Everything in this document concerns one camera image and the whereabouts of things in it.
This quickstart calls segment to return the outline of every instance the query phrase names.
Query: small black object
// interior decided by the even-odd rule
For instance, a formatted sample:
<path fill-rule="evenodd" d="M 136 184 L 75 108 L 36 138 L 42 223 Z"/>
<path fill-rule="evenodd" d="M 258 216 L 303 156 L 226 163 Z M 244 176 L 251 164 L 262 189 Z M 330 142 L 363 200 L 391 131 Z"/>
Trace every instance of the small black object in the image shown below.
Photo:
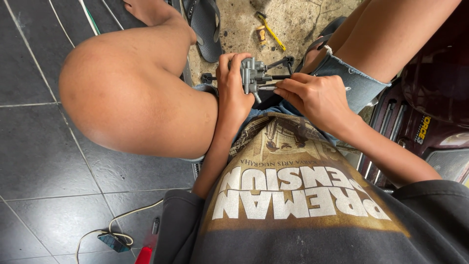
<path fill-rule="evenodd" d="M 111 233 L 100 234 L 98 235 L 98 239 L 103 241 L 110 248 L 114 249 L 117 253 L 130 250 L 130 247 L 126 242 L 122 241 L 120 238 Z"/>
<path fill-rule="evenodd" d="M 212 84 L 212 74 L 211 73 L 202 73 L 202 76 L 200 78 L 200 80 L 202 81 L 203 84 Z"/>
<path fill-rule="evenodd" d="M 155 218 L 155 222 L 153 222 L 153 234 L 156 235 L 158 234 L 158 228 L 159 228 L 159 217 Z"/>

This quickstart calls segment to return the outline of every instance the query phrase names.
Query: force 3 sticker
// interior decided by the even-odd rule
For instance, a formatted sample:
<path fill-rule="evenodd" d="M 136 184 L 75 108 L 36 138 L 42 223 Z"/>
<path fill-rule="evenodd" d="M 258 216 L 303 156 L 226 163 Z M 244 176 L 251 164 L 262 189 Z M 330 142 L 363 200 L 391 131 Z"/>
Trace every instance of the force 3 sticker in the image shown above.
<path fill-rule="evenodd" d="M 418 127 L 417 135 L 415 135 L 415 142 L 422 145 L 424 143 L 425 135 L 427 134 L 428 125 L 430 125 L 431 117 L 423 116 L 420 126 Z"/>

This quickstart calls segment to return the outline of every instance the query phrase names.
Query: hand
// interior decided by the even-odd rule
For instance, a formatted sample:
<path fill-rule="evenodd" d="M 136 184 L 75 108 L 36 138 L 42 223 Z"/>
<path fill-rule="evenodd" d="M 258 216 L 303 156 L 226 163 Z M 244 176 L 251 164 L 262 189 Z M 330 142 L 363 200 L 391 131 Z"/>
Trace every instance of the hand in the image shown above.
<path fill-rule="evenodd" d="M 339 76 L 294 73 L 276 86 L 274 93 L 290 102 L 319 129 L 339 139 L 362 120 L 348 107 L 345 86 Z"/>
<path fill-rule="evenodd" d="M 219 58 L 216 71 L 219 93 L 217 126 L 229 126 L 230 131 L 233 130 L 234 133 L 238 132 L 254 104 L 254 95 L 244 94 L 240 73 L 241 61 L 250 57 L 249 53 L 223 54 Z"/>

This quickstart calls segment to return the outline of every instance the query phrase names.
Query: denim shorts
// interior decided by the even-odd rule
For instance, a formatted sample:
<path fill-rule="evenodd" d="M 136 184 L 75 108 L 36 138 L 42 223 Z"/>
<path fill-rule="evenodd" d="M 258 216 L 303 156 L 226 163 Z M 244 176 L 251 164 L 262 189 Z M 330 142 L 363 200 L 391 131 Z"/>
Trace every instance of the denim shorts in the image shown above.
<path fill-rule="evenodd" d="M 351 89 L 346 91 L 347 103 L 352 111 L 358 114 L 373 98 L 375 98 L 384 88 L 391 85 L 391 83 L 382 83 L 370 76 L 362 73 L 354 67 L 346 64 L 341 59 L 332 55 L 332 50 L 329 46 L 324 46 L 327 49 L 326 56 L 319 63 L 318 67 L 311 73 L 314 76 L 332 76 L 338 75 L 342 78 L 345 87 Z M 216 94 L 216 89 L 208 85 L 197 85 L 194 87 L 199 91 L 212 92 Z M 253 118 L 260 116 L 267 112 L 277 112 L 293 116 L 303 116 L 293 105 L 288 101 L 282 100 L 278 105 L 272 106 L 266 110 L 251 109 L 248 117 L 240 127 L 241 131 Z M 335 145 L 337 139 L 331 134 L 321 132 L 332 144 Z M 183 159 L 189 162 L 198 163 L 204 159 L 202 156 L 198 159 Z"/>

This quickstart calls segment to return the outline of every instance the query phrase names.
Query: metal grille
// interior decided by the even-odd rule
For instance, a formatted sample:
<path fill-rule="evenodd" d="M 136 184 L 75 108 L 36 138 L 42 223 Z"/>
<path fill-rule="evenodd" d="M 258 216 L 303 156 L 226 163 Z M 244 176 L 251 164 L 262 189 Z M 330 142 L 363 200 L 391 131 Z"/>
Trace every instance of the metal grille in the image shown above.
<path fill-rule="evenodd" d="M 461 182 L 469 170 L 469 148 L 435 150 L 425 160 L 443 179 Z"/>

